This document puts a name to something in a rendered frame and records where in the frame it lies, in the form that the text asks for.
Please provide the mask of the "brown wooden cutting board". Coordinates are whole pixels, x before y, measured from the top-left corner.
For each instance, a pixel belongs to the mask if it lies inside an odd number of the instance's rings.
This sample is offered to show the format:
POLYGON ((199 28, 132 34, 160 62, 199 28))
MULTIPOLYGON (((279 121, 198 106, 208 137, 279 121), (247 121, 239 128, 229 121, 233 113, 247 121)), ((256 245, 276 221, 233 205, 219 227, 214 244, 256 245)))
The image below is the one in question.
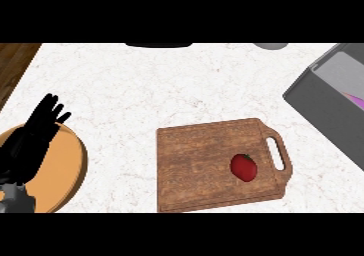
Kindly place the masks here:
POLYGON ((157 210, 183 212, 279 199, 292 165, 278 132, 256 118, 157 130, 157 210), (230 172, 235 155, 257 166, 248 182, 230 172))

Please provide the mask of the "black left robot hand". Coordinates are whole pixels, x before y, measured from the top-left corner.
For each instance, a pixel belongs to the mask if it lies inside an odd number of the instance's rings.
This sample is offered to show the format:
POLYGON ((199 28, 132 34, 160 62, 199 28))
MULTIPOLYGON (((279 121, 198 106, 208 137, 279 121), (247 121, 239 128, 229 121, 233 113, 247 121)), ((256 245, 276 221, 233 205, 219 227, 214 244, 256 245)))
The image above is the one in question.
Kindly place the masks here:
POLYGON ((62 108, 58 96, 47 94, 0 145, 0 185, 24 184, 34 178, 59 126, 71 116, 61 114, 62 108))

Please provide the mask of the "grey round object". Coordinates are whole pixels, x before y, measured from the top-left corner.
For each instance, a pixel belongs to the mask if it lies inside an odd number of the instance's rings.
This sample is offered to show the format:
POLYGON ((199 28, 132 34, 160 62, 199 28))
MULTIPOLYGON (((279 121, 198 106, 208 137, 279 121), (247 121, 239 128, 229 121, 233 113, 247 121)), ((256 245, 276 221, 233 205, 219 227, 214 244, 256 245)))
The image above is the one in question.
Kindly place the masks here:
POLYGON ((254 45, 264 50, 279 50, 287 47, 288 43, 254 43, 254 45))

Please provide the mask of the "black rounded object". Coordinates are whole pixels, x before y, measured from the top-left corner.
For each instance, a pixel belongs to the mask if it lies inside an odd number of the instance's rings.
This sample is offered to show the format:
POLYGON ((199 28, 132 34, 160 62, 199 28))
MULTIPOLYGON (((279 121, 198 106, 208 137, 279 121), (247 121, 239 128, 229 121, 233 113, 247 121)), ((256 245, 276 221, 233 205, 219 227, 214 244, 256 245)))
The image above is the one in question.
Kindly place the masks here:
POLYGON ((192 43, 126 43, 126 45, 142 48, 183 48, 189 47, 192 43))

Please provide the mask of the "large grey box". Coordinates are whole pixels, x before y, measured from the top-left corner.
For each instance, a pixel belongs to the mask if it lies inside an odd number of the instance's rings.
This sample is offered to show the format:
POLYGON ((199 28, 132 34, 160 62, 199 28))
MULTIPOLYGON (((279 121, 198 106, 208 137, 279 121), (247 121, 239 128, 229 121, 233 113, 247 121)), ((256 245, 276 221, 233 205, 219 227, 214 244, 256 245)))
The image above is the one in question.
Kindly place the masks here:
POLYGON ((338 43, 309 65, 282 97, 364 170, 364 43, 338 43))

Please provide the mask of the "pink object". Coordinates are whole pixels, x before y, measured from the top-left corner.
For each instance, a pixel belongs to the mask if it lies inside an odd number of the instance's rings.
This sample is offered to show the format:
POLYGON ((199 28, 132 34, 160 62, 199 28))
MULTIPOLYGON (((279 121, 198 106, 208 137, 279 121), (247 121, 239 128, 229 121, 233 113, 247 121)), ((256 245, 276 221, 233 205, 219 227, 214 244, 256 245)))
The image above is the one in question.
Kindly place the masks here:
POLYGON ((343 93, 344 94, 344 96, 352 100, 352 102, 362 108, 362 110, 364 110, 364 100, 359 98, 359 97, 356 97, 356 96, 353 96, 353 95, 350 95, 350 94, 347 94, 347 93, 343 93))

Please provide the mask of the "round orange plate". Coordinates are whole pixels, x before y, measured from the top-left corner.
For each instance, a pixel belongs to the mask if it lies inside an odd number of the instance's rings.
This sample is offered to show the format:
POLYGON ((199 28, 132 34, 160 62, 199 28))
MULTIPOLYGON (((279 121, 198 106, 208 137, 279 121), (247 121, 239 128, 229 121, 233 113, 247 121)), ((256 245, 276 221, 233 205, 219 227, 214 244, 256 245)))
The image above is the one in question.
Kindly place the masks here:
POLYGON ((36 213, 56 212, 81 186, 87 171, 87 151, 72 130, 59 125, 38 172, 25 184, 36 198, 36 213))

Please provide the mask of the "red strawberry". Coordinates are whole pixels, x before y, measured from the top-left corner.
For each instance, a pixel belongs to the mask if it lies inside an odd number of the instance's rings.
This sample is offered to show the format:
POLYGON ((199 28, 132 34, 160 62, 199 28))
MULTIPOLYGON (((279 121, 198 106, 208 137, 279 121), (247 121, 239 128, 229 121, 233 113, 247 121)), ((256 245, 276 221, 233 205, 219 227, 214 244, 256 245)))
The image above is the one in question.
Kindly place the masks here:
POLYGON ((257 165, 248 154, 236 154, 230 160, 230 172, 244 182, 250 182, 257 175, 257 165))

